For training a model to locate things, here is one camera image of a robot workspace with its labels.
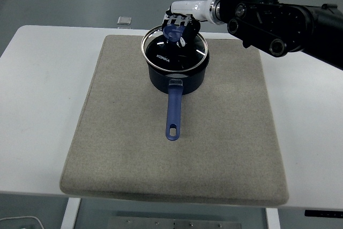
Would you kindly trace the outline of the white and black hand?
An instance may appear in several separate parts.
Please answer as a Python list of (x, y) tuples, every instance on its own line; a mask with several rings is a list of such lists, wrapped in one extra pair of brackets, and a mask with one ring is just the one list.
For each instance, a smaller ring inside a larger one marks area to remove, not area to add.
[(164, 37), (173, 45), (185, 47), (197, 36), (201, 22), (221, 23), (216, 8), (215, 0), (173, 2), (163, 18)]

